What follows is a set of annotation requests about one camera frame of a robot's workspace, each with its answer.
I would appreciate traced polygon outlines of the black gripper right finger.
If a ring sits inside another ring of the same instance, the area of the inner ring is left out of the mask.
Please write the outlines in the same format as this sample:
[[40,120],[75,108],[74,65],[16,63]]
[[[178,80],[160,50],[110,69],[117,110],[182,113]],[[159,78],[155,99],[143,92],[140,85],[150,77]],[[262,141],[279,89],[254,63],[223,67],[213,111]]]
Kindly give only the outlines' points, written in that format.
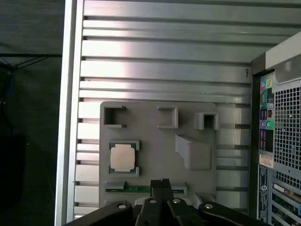
[[216,202],[203,202],[197,208],[182,199],[176,200],[169,179],[162,179],[169,211],[177,226],[267,226],[260,220],[232,210]]

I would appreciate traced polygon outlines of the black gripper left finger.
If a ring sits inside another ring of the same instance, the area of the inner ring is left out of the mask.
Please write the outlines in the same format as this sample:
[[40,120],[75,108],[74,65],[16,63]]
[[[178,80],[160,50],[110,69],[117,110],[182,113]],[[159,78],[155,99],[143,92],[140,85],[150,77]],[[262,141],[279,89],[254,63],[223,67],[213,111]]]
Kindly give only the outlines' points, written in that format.
[[150,198],[141,205],[117,201],[66,223],[67,226],[158,226],[163,207],[165,180],[152,180]]

